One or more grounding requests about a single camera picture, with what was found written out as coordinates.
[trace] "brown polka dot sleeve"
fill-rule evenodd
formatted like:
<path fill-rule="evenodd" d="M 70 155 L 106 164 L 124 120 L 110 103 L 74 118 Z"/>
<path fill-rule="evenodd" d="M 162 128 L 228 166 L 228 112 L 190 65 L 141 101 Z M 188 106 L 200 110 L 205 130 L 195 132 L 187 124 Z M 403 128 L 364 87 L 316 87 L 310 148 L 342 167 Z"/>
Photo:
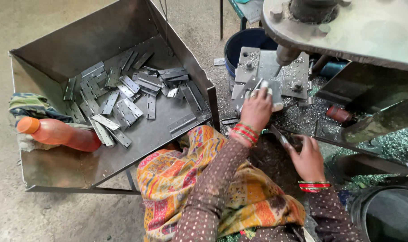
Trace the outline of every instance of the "brown polka dot sleeve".
<path fill-rule="evenodd" d="M 318 223 L 315 231 L 322 241 L 362 241 L 350 216 L 342 209 L 334 188 L 311 193 L 309 201 L 311 216 Z"/>
<path fill-rule="evenodd" d="M 248 155 L 249 148 L 237 140 L 228 140 L 189 194 L 172 241 L 216 241 L 228 186 Z"/>

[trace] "red plastic container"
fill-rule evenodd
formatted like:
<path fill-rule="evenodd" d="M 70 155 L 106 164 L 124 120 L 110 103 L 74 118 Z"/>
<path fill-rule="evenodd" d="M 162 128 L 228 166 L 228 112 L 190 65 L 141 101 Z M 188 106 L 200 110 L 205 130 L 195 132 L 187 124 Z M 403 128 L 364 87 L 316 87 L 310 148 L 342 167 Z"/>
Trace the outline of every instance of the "red plastic container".
<path fill-rule="evenodd" d="M 73 128 L 52 118 L 24 117 L 18 122 L 17 131 L 30 134 L 43 144 L 64 145 L 86 152 L 96 151 L 101 146 L 101 141 L 95 132 Z"/>

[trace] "hand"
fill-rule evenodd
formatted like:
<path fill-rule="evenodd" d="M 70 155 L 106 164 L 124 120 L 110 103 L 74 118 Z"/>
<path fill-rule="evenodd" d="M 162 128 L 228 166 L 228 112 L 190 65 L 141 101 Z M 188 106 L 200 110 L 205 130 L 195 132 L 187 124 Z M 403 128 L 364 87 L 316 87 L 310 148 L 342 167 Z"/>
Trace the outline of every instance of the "hand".
<path fill-rule="evenodd" d="M 270 120 L 272 107 L 272 95 L 267 93 L 264 83 L 263 86 L 261 89 L 253 91 L 250 98 L 244 99 L 241 109 L 241 121 L 252 126 L 258 135 Z"/>
<path fill-rule="evenodd" d="M 293 165 L 299 176 L 307 182 L 324 182 L 324 158 L 319 151 L 318 142 L 306 135 L 296 135 L 303 140 L 303 149 L 298 154 L 290 144 L 285 144 L 284 148 L 291 156 Z"/>

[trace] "bangle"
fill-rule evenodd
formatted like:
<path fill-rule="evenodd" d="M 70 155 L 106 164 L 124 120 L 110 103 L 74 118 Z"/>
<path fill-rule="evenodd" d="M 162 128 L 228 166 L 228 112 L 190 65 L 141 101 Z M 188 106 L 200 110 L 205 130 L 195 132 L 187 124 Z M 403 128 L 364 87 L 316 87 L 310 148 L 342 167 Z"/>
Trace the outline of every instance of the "bangle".
<path fill-rule="evenodd" d="M 230 132 L 230 135 L 236 134 L 247 141 L 250 142 L 250 146 L 253 147 L 256 145 L 256 142 L 258 141 L 259 135 L 257 132 L 248 124 L 245 124 L 244 122 L 239 122 Z"/>
<path fill-rule="evenodd" d="M 319 192 L 321 190 L 326 190 L 330 188 L 331 184 L 327 181 L 325 182 L 306 182 L 299 181 L 299 187 L 303 192 Z"/>

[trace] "woman's right hand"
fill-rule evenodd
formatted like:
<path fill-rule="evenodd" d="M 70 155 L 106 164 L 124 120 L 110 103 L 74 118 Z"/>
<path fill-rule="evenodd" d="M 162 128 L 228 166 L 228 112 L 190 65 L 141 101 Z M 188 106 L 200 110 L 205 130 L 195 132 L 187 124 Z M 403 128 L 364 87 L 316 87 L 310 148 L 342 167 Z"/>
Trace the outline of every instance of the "woman's right hand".
<path fill-rule="evenodd" d="M 289 143 L 284 148 L 291 156 L 293 165 L 299 176 L 306 182 L 324 182 L 324 158 L 319 151 L 318 142 L 306 135 L 296 135 L 296 138 L 303 140 L 303 149 L 298 154 L 295 148 Z"/>

